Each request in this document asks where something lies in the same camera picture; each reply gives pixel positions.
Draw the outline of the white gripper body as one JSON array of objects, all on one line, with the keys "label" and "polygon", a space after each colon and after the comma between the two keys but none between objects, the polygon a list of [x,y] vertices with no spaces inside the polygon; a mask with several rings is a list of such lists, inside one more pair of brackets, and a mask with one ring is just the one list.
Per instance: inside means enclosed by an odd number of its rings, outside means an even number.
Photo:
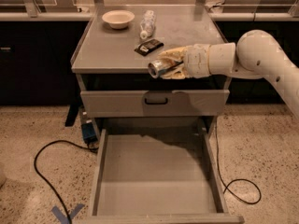
[{"label": "white gripper body", "polygon": [[208,55],[210,46],[195,44],[188,46],[184,53],[184,67],[189,77],[209,77]]}]

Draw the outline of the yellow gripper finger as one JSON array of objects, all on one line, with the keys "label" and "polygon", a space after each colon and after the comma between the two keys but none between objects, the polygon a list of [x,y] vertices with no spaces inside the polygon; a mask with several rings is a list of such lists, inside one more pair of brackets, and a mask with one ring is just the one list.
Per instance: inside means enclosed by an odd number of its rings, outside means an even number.
[{"label": "yellow gripper finger", "polygon": [[173,67],[182,64],[185,51],[184,47],[165,50],[158,55],[155,64],[158,67]]},{"label": "yellow gripper finger", "polygon": [[161,75],[162,79],[185,79],[189,77],[190,76],[183,64],[172,67],[165,74]]}]

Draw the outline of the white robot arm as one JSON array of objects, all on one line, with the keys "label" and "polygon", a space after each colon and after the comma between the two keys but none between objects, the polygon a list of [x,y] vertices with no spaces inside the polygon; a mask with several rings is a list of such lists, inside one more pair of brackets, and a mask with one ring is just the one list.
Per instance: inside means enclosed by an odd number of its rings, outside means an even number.
[{"label": "white robot arm", "polygon": [[276,39],[262,30],[244,33],[236,43],[194,44],[168,49],[149,63],[154,78],[184,79],[212,75],[267,80],[299,118],[299,67]]}]

